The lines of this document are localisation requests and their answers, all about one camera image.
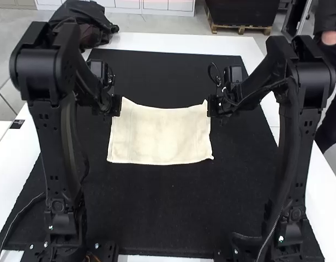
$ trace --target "white towel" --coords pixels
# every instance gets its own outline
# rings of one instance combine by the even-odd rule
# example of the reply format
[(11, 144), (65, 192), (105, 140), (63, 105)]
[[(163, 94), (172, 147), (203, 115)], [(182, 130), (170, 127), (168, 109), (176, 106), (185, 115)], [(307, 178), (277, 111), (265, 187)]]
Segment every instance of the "white towel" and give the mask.
[(207, 101), (189, 108), (160, 109), (122, 99), (112, 118), (107, 161), (149, 165), (196, 163), (214, 159)]

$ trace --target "wooden pallet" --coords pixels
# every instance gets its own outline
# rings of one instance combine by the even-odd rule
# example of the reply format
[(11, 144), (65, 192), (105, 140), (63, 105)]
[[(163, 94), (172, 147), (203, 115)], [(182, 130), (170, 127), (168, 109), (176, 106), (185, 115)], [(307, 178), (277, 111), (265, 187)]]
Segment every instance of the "wooden pallet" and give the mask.
[(264, 35), (270, 35), (272, 26), (252, 26), (252, 25), (244, 25), (244, 26), (236, 26), (236, 25), (217, 25), (213, 22), (212, 16), (209, 12), (207, 5), (205, 5), (205, 10), (207, 13), (207, 18), (209, 22), (209, 26), (211, 27), (212, 33), (218, 33), (218, 29), (220, 28), (236, 28), (238, 29), (238, 34), (244, 34), (245, 29), (260, 29), (263, 30)]

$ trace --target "gray floor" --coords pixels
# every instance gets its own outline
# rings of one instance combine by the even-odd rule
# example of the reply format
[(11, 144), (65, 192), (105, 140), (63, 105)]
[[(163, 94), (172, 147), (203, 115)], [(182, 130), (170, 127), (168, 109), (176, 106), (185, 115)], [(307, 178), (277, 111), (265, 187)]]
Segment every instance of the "gray floor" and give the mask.
[[(23, 105), (19, 92), (8, 80), (8, 61), (11, 51), (21, 38), (22, 34), (31, 21), (47, 21), (52, 15), (52, 11), (36, 10), (14, 10), (0, 9), (0, 90), (6, 97), (15, 111), (19, 111)], [(136, 14), (107, 14), (113, 23), (120, 26), (121, 32), (145, 32), (145, 33), (175, 33), (175, 34), (203, 34), (211, 35), (211, 30), (207, 22), (206, 13), (200, 1), (196, 4), (196, 14), (194, 17), (175, 17), (158, 15), (136, 15)], [(278, 14), (271, 34), (280, 35), (285, 15)], [(314, 17), (306, 21), (303, 34), (312, 34)], [(238, 35), (236, 31), (221, 31), (218, 35)], [(265, 54), (267, 39), (261, 32), (246, 30), (244, 36), (254, 37), (259, 48)], [(15, 118), (14, 112), (4, 103), (0, 97), (0, 120), (12, 120)], [(325, 154), (326, 159), (336, 174), (336, 145)]]

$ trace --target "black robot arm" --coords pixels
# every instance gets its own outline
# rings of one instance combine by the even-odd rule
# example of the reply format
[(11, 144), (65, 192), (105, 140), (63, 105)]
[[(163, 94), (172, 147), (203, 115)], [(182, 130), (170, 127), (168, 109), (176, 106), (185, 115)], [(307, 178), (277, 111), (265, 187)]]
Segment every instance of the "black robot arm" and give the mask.
[(52, 33), (48, 23), (32, 22), (10, 58), (10, 76), (27, 101), (35, 123), (46, 180), (44, 211), (47, 237), (22, 261), (83, 261), (87, 218), (75, 151), (77, 105), (95, 114), (119, 116), (120, 96), (114, 95), (115, 75), (103, 61), (85, 62), (79, 51), (80, 28), (65, 23)]
[(233, 233), (231, 244), (235, 261), (301, 261), (311, 149), (335, 71), (309, 36), (295, 37), (291, 44), (269, 37), (266, 46), (266, 57), (245, 80), (240, 67), (225, 68), (223, 76), (215, 64), (208, 67), (217, 86), (208, 115), (227, 118), (252, 110), (274, 92), (280, 105), (279, 161), (262, 236)]

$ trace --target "black bag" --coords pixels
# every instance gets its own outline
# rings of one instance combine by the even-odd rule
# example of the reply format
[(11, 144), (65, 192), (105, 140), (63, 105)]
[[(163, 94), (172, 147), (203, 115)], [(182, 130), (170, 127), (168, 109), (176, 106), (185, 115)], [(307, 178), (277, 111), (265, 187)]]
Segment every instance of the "black bag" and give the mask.
[(105, 17), (105, 8), (94, 1), (67, 0), (55, 11), (49, 20), (53, 32), (59, 32), (64, 23), (75, 22), (80, 25), (80, 49), (93, 48), (109, 43), (111, 35), (119, 31)]

